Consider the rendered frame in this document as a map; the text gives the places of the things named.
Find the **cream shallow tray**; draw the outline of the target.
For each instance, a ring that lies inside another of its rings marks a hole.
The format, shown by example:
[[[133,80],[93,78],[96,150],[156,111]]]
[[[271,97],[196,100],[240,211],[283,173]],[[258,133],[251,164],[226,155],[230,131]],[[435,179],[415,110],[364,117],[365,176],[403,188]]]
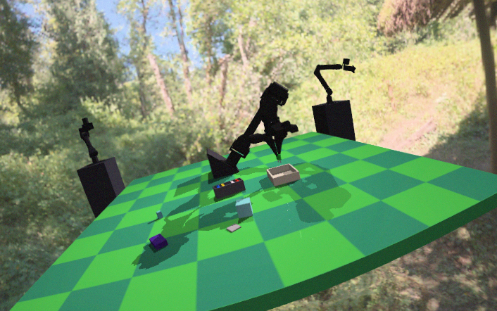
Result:
[[[279,186],[296,180],[300,180],[299,171],[290,163],[267,169],[268,178],[274,186]]]

